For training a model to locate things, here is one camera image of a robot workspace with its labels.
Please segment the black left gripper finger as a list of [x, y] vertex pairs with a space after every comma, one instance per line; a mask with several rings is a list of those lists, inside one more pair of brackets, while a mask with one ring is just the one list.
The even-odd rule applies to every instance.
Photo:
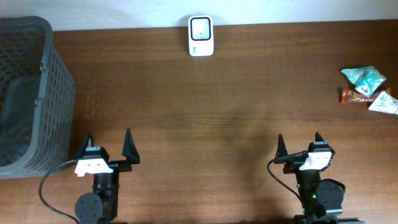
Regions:
[[139, 164], [141, 161], [129, 128], [127, 128], [125, 134], [122, 156], [124, 156], [130, 164]]
[[77, 150], [74, 159], [75, 160], [81, 159], [85, 155], [86, 148], [93, 147], [93, 142], [94, 142], [93, 135], [91, 132], [88, 132], [85, 139], [83, 140], [82, 145]]

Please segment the orange brown snack wrapper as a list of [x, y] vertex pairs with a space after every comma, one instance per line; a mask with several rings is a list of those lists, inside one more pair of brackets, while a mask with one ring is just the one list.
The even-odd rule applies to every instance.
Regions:
[[341, 103], [372, 103], [380, 94], [381, 91], [375, 91], [371, 96], [364, 96], [360, 93], [356, 93], [355, 91], [343, 89], [341, 94]]

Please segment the white bamboo print tube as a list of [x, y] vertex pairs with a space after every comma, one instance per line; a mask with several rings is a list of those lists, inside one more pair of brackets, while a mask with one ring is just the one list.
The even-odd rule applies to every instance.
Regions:
[[369, 106], [368, 110], [388, 114], [397, 114], [397, 99], [386, 91], [381, 91], [379, 96]]

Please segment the green tissue pack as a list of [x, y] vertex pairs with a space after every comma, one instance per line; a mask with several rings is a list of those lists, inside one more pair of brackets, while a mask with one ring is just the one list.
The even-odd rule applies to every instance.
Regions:
[[355, 90], [366, 97], [370, 97], [384, 81], [386, 81], [384, 75], [377, 72], [370, 72], [356, 85]]

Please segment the teal plastic pouch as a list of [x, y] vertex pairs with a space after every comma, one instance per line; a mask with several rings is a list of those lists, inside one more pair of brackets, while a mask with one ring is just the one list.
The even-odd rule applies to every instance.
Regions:
[[360, 84], [365, 76], [370, 73], [376, 74], [376, 78], [378, 80], [382, 80], [382, 82], [386, 80], [386, 77], [373, 66], [361, 68], [345, 68], [341, 70], [341, 73], [344, 74], [347, 77], [348, 81], [355, 86]]

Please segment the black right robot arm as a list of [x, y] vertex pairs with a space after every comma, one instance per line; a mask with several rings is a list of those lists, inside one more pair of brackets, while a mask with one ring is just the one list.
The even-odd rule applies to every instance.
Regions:
[[[289, 154], [282, 135], [278, 135], [275, 158], [268, 162], [267, 171], [280, 185], [292, 192], [300, 201], [303, 213], [293, 217], [294, 223], [362, 223], [358, 219], [339, 219], [346, 186], [333, 179], [322, 179], [320, 172], [330, 167], [334, 149], [315, 133], [306, 151]], [[298, 191], [278, 179], [271, 171], [271, 164], [282, 164], [284, 174], [294, 174]]]

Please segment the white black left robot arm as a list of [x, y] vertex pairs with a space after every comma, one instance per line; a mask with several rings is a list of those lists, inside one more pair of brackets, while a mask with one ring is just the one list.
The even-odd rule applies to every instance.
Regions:
[[75, 203], [75, 215], [83, 224], [111, 223], [118, 215], [119, 175], [132, 171], [140, 163], [131, 130], [127, 129], [122, 149], [123, 160], [111, 161], [106, 149], [95, 146], [93, 135], [88, 133], [75, 154], [75, 174], [93, 175], [92, 191], [81, 195]]

